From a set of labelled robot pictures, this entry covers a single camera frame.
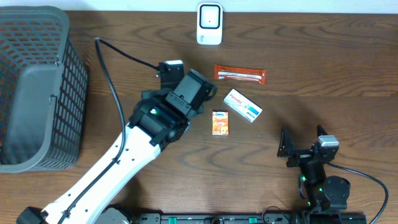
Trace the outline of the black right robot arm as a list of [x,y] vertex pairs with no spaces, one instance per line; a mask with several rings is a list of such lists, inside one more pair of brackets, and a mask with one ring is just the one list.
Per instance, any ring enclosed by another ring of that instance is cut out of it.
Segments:
[[287,159],[287,167],[298,167],[298,191],[308,206],[317,213],[347,209],[351,184],[348,180],[327,176],[324,165],[332,161],[339,150],[339,142],[322,125],[317,126],[317,140],[310,149],[296,149],[287,128],[282,128],[277,157]]

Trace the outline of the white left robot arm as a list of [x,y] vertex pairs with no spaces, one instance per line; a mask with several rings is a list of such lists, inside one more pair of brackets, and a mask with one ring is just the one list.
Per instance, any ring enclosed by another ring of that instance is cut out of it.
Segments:
[[190,70],[172,88],[143,92],[129,122],[101,159],[44,209],[27,207],[17,224],[94,223],[143,167],[181,138],[216,91],[209,79]]

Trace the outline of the white Panadol medicine box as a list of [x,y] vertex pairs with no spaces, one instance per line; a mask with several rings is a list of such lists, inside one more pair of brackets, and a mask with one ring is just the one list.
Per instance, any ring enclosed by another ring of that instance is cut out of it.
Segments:
[[262,108],[235,89],[232,89],[225,96],[224,102],[251,123],[253,123],[262,112]]

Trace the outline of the white barcode scanner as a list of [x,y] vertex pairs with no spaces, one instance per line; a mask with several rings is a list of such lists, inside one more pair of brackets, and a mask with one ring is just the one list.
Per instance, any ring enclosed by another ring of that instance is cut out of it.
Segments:
[[203,2],[197,7],[197,43],[220,45],[223,35],[223,7],[215,2]]

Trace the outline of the orange snack packet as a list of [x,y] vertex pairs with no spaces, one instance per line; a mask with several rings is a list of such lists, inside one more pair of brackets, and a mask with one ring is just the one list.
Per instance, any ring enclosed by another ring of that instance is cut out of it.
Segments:
[[249,82],[266,84],[266,70],[229,67],[215,64],[214,79],[216,80],[242,80]]

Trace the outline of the orange Kleenex tissue pack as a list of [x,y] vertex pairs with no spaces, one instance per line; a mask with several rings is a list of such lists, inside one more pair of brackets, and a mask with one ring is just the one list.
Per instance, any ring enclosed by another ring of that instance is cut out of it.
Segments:
[[229,113],[227,111],[212,112],[212,135],[227,136],[229,134]]

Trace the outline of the grey plastic basket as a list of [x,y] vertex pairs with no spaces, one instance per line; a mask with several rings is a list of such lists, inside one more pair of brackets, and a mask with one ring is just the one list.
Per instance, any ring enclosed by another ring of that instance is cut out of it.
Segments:
[[88,72],[52,6],[1,8],[1,172],[63,170],[79,155]]

